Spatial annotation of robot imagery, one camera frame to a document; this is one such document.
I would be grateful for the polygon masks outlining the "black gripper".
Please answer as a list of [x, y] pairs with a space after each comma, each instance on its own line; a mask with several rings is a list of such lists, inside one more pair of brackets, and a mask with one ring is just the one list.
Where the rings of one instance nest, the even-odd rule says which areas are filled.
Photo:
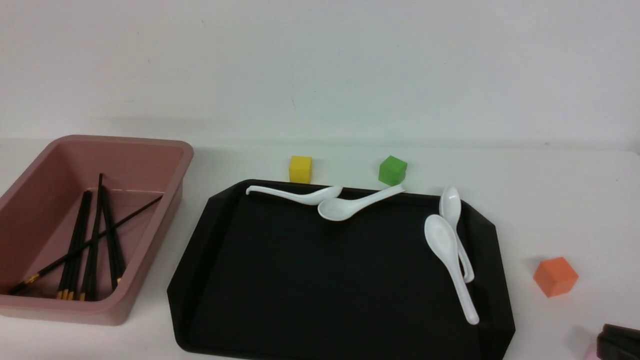
[[606, 323], [596, 341], [600, 360], [639, 360], [640, 331]]

